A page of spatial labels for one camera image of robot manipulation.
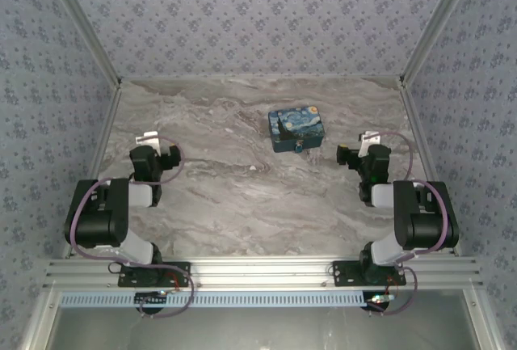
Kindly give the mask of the starry night painted box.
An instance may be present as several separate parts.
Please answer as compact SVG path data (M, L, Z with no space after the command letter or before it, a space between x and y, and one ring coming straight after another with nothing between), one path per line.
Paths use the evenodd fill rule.
M316 106L270 111L267 120L275 153L296 153L295 145L298 140L303 141L303 150L318 148L326 134Z

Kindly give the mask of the small circuit board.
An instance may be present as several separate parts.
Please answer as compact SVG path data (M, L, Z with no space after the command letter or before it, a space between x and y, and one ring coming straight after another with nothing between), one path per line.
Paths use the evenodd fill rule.
M366 307L374 310L385 310L395 300L395 296L390 293L364 292L363 296Z
M167 295L162 291L138 292L133 297L136 306L164 305L166 300Z

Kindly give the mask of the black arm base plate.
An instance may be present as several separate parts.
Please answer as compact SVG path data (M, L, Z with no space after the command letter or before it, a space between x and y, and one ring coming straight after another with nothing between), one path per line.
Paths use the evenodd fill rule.
M191 274L189 262L165 262L167 268L121 267L118 286L121 288L174 288L189 286L183 272Z
M334 261L332 276L336 287L382 287L406 285L406 277L393 267L362 265L359 261Z

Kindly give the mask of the aluminium frame front rail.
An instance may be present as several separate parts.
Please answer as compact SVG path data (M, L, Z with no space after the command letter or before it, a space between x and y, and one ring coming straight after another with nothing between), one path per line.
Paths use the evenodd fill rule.
M186 258L191 277L201 291L323 290L334 287L333 256L221 256ZM482 289L479 263L471 257L448 254L419 256L404 265L412 268L420 290ZM48 263L45 289L113 291L118 276L100 260L55 259Z

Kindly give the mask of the aluminium frame corner post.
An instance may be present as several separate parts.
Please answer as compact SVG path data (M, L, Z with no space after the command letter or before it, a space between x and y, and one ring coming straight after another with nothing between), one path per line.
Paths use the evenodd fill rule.
M82 9L80 2L78 0L60 1L69 17L74 22L74 26L83 38L104 77L108 80L111 86L117 88L120 84L120 80L115 67L111 63L106 50L102 46L100 39L97 37L93 25L88 19L86 12Z
M407 61L404 71L401 73L401 84L403 87L408 88L413 82L459 1L438 1L410 59Z

